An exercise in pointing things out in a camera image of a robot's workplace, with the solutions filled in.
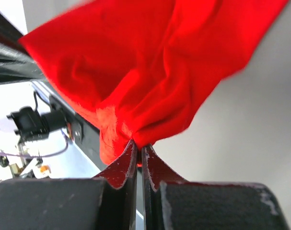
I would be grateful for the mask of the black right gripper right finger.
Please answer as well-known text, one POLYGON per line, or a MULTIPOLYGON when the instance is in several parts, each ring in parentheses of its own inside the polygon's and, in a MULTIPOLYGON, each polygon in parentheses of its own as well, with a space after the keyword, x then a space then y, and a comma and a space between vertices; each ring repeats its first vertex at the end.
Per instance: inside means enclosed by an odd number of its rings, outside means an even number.
POLYGON ((274 194, 263 184, 190 182, 141 151, 147 230, 287 230, 274 194))

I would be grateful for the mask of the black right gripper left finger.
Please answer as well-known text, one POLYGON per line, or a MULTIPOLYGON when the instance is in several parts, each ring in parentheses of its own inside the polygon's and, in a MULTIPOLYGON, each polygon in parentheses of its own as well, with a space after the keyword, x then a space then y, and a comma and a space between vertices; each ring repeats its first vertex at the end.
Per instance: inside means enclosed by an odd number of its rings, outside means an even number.
POLYGON ((91 179, 10 179, 0 183, 0 230, 133 230, 138 149, 91 179))

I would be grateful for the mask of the red t shirt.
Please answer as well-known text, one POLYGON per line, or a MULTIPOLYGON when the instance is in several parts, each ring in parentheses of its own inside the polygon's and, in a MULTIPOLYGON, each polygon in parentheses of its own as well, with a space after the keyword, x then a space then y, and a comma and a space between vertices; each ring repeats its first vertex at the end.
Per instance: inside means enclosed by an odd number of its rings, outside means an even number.
POLYGON ((112 163, 187 129, 242 70, 285 0, 93 0, 19 41, 50 84, 100 131, 112 163))

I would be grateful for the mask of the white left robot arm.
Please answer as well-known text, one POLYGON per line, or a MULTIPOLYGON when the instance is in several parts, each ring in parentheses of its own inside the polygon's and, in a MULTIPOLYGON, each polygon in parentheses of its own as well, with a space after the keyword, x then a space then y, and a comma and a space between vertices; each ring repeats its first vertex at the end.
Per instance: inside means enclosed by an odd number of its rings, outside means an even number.
POLYGON ((51 132, 67 126, 67 119, 62 110, 40 114, 37 99, 42 97, 36 91, 34 91, 33 96, 35 109, 26 106, 7 115, 7 118, 12 120, 17 127, 14 133, 20 137, 19 144, 47 139, 51 132))

